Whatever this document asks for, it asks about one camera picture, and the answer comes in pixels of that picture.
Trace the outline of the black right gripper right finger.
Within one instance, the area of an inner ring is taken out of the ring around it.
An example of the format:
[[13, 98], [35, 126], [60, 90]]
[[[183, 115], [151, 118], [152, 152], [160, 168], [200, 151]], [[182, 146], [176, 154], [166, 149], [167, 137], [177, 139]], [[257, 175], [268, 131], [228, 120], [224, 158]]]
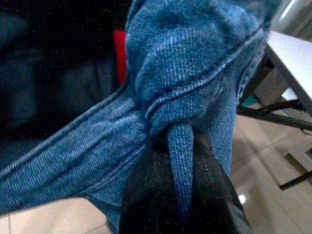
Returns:
[[189, 234], [248, 234], [250, 224], [234, 186], [214, 157], [209, 138], [194, 136]]

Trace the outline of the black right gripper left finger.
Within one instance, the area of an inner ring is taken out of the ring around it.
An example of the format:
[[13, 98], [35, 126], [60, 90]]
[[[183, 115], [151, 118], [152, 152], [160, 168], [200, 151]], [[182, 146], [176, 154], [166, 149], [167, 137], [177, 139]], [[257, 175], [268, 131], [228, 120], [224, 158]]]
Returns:
[[149, 141], [127, 179], [118, 232], [178, 234], [180, 231], [168, 147]]

